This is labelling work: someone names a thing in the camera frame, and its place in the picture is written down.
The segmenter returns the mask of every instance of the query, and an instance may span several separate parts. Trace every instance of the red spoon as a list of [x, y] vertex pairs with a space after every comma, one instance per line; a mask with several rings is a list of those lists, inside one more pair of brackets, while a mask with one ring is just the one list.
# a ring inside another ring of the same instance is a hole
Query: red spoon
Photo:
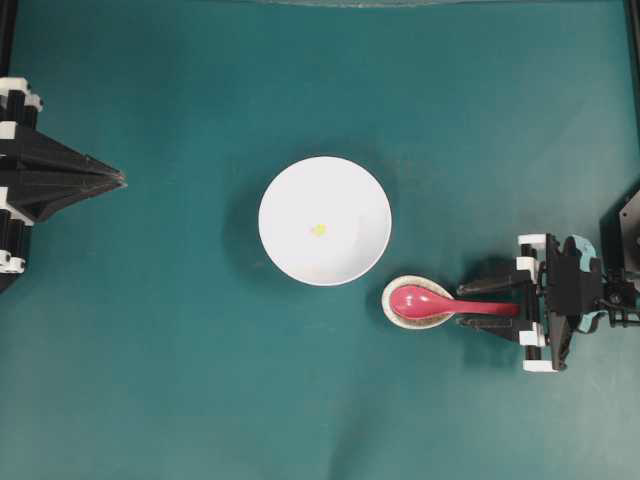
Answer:
[[520, 307], [514, 303], [466, 302], [451, 300], [417, 285], [396, 288], [390, 298], [392, 310], [408, 320], [421, 320], [449, 313], [481, 313], [515, 317]]

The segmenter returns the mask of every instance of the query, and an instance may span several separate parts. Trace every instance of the white bowl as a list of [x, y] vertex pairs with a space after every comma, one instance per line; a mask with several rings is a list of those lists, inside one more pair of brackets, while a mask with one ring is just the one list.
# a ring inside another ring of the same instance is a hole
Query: white bowl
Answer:
[[340, 285], [366, 273], [391, 235], [391, 208], [373, 176], [336, 157], [283, 170], [262, 197], [260, 238], [284, 273], [310, 285]]

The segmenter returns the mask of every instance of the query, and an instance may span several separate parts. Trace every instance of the white bracket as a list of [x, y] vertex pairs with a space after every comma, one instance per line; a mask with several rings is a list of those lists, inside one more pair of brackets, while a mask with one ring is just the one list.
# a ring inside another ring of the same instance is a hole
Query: white bracket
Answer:
[[519, 235], [518, 245], [531, 245], [533, 248], [544, 250], [547, 246], [547, 234], [533, 233], [529, 235]]
[[544, 337], [544, 328], [538, 322], [531, 324], [532, 330], [520, 330], [520, 345], [531, 345], [534, 347], [546, 347], [547, 340]]
[[522, 368], [534, 373], [557, 373], [551, 366], [551, 360], [523, 360]]
[[516, 257], [516, 270], [529, 270], [534, 285], [538, 282], [540, 262], [533, 257]]

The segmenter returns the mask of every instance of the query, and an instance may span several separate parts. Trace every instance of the yellow food crumb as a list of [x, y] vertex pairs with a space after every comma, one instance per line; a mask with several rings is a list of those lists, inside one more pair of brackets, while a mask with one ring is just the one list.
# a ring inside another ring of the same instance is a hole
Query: yellow food crumb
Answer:
[[323, 223], [319, 223], [311, 229], [311, 233], [313, 233], [316, 237], [321, 237], [325, 233], [327, 233], [327, 226]]

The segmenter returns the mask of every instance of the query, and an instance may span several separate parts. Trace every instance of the teal table surface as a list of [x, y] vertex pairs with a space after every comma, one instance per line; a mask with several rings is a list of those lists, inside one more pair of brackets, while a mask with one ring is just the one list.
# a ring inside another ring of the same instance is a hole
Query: teal table surface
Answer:
[[[37, 226], [0, 298], [0, 478], [640, 476], [640, 332], [532, 375], [517, 345], [379, 306], [520, 233], [599, 247], [640, 177], [622, 1], [24, 1], [12, 74], [43, 133], [129, 187]], [[394, 215], [335, 288], [286, 277], [257, 231], [269, 181], [319, 154], [369, 169]]]

